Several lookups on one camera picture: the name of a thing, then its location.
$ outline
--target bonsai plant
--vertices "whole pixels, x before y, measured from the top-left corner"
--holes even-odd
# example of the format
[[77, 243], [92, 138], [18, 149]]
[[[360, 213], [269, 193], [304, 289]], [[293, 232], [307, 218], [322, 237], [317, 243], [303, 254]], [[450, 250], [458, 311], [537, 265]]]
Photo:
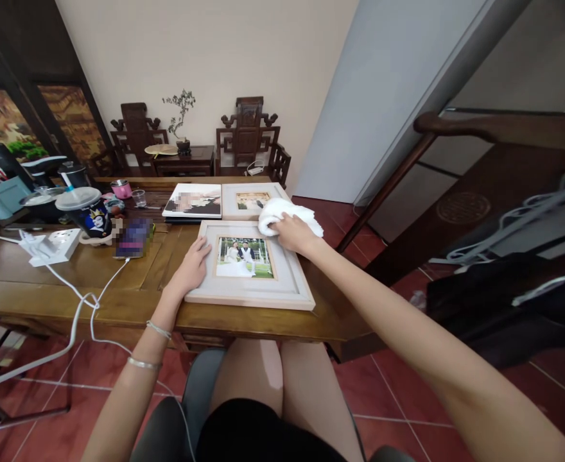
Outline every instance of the bonsai plant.
[[195, 104], [195, 97], [193, 96], [193, 92], [191, 91], [188, 92], [182, 89], [182, 94], [179, 97], [173, 95], [173, 98], [163, 98], [162, 102], [175, 104], [180, 108], [180, 117], [178, 117], [177, 119], [175, 117], [171, 118], [169, 128], [167, 129], [167, 131], [169, 133], [172, 133], [178, 139], [178, 141], [176, 141], [175, 143], [178, 146], [178, 153], [179, 154], [189, 153], [190, 152], [189, 148], [191, 146], [190, 140], [187, 140], [184, 137], [179, 137], [177, 135], [177, 130], [182, 125], [184, 125], [184, 116], [188, 112], [189, 107], [193, 107], [193, 105]]
[[19, 162], [31, 162], [43, 157], [49, 157], [45, 148], [32, 142], [13, 141], [6, 145], [11, 154], [15, 154]]

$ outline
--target groom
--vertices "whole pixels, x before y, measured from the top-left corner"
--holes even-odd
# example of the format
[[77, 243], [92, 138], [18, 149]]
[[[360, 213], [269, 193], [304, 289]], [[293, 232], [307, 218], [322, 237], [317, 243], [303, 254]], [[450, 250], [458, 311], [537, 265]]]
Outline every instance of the groom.
[[255, 252], [253, 251], [253, 249], [248, 247], [247, 243], [244, 243], [244, 245], [242, 246], [242, 249], [240, 249], [239, 252], [239, 256], [242, 258], [242, 260], [244, 260], [244, 265], [246, 265], [246, 270], [248, 271], [248, 264], [250, 263], [252, 269], [250, 271], [250, 275], [251, 276], [256, 276], [257, 273], [255, 272], [255, 269], [257, 267], [257, 265], [255, 264]]

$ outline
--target black shorts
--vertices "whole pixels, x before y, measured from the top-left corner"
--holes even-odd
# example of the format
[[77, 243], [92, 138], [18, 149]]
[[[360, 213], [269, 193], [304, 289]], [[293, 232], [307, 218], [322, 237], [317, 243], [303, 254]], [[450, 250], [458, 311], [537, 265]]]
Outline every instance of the black shorts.
[[345, 459], [318, 436], [280, 419], [258, 401], [224, 402], [205, 421], [196, 459], [206, 461], [332, 461]]

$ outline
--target plastic cup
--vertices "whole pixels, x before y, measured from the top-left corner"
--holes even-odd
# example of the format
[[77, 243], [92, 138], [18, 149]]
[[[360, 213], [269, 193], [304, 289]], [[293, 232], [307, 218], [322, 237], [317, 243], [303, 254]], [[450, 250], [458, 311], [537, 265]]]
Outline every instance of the plastic cup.
[[65, 212], [90, 237], [111, 234], [111, 218], [98, 189], [83, 186], [63, 192], [56, 198], [56, 208]]
[[132, 193], [128, 180], [116, 180], [111, 182], [111, 189], [118, 199], [128, 199]]
[[146, 201], [146, 192], [143, 189], [134, 190], [133, 199], [135, 200], [135, 205], [138, 207], [145, 207], [148, 204]]

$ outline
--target wedding dress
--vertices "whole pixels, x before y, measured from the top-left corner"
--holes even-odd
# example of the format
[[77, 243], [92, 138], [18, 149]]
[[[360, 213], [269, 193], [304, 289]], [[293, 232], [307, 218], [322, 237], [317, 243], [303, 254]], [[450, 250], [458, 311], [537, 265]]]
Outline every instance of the wedding dress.
[[246, 268], [243, 261], [238, 261], [239, 250], [230, 247], [227, 250], [224, 264], [216, 265], [216, 276], [227, 277], [252, 277], [250, 271]]

